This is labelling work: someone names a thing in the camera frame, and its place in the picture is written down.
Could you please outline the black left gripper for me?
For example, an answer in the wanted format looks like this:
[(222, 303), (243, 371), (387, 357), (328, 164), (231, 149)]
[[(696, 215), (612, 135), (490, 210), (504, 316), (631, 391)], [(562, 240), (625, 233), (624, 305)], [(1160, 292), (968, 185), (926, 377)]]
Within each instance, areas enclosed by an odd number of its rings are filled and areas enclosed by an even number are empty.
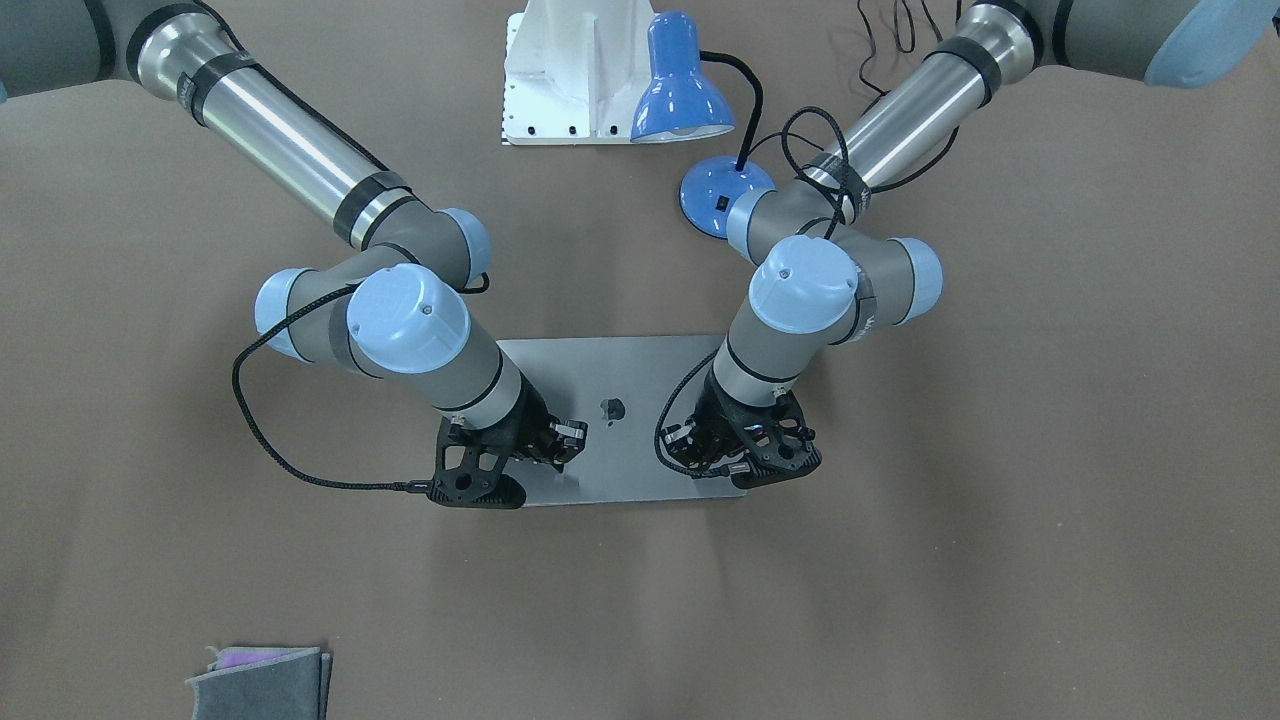
[[(778, 396), (764, 407), (771, 406)], [(724, 419), (724, 401), (728, 397), (733, 398), (709, 375), (689, 421), (660, 428), (660, 461), (668, 469), (686, 477), (700, 477), (707, 466), (728, 457), (744, 457), (745, 452), (737, 446)]]

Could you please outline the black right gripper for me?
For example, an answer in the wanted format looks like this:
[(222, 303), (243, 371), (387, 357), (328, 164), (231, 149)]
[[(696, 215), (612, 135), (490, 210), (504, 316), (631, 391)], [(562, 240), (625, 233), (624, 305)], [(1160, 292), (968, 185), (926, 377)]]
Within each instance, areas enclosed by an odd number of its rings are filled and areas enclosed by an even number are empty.
[(530, 380), (521, 380), (520, 395), (511, 411), (495, 425), (481, 430), (462, 430), (462, 455), (456, 466), (504, 466), (512, 460), (550, 465), (557, 473), (584, 450), (589, 424), (561, 421), (547, 410), (545, 400)]

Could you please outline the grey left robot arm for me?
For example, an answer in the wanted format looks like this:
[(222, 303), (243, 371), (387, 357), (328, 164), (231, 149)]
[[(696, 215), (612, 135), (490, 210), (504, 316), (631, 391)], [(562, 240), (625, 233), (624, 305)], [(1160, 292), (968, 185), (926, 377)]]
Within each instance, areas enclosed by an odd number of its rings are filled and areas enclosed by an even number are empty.
[(714, 237), (751, 264), (719, 346), (689, 373), (692, 411), (652, 430), (658, 461), (740, 489), (804, 477), (822, 461), (794, 386), (822, 348), (904, 325), (940, 301), (945, 274), (924, 241), (861, 231), (872, 202), (934, 169), (961, 124), (1042, 67), (1199, 88), (1233, 70), (1266, 32), (1275, 1), (973, 1), (952, 33), (844, 128), (797, 109), (777, 133), (791, 181), (712, 192)]

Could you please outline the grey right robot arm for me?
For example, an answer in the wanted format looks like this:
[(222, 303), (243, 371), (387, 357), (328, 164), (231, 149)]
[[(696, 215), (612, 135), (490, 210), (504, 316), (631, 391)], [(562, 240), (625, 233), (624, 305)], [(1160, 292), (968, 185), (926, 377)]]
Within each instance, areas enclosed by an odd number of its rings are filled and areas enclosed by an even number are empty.
[(269, 347), (302, 363), (398, 382), (443, 415), (465, 461), (562, 468), (581, 421), (553, 415), (474, 319), (465, 295), (492, 246), (476, 217), (434, 210), (369, 150), (303, 101), (205, 1), (5, 1), (3, 96), (110, 79), (177, 104), (329, 223), (353, 254), (287, 269), (259, 291)]

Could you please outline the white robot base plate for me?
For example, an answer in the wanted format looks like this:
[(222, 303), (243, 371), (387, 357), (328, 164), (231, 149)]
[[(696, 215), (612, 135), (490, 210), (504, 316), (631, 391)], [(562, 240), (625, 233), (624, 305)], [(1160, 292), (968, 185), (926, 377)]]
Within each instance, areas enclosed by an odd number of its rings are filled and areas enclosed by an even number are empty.
[(649, 1), (530, 1), (509, 15), (503, 143), (630, 145), (655, 15)]

